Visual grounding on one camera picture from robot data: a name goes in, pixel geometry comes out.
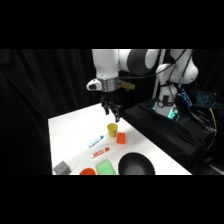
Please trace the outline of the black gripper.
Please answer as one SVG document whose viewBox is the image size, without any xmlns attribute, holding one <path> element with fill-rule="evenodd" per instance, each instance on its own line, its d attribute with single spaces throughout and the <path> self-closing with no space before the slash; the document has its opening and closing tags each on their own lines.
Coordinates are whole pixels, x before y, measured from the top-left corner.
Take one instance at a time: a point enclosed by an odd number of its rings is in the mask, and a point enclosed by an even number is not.
<svg viewBox="0 0 224 224">
<path fill-rule="evenodd" d="M 119 104 L 119 98 L 116 94 L 112 95 L 102 95 L 101 105 L 105 110 L 105 114 L 108 115 L 109 111 L 115 112 L 115 122 L 118 123 L 121 118 L 119 110 L 121 105 Z"/>
</svg>

